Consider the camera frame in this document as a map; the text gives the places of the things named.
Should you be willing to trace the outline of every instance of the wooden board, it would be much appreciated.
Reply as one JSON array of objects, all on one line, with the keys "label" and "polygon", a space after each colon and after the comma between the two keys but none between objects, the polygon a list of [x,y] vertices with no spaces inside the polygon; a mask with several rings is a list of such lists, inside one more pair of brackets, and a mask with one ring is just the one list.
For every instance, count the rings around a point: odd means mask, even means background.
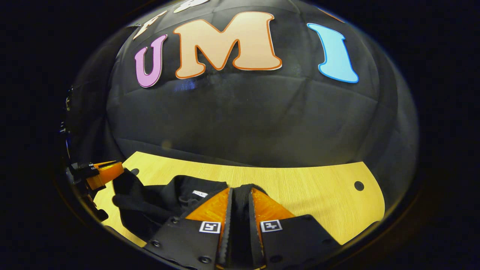
[{"label": "wooden board", "polygon": [[[384,197],[363,162],[307,168],[253,168],[214,165],[134,153],[124,167],[139,169],[144,185],[168,184],[176,175],[227,182],[229,187],[256,184],[293,214],[311,214],[341,245],[380,221],[385,213]],[[360,181],[359,191],[354,183]],[[94,199],[109,218],[103,222],[139,246],[145,242],[125,229],[119,209],[113,205],[112,182]]]}]

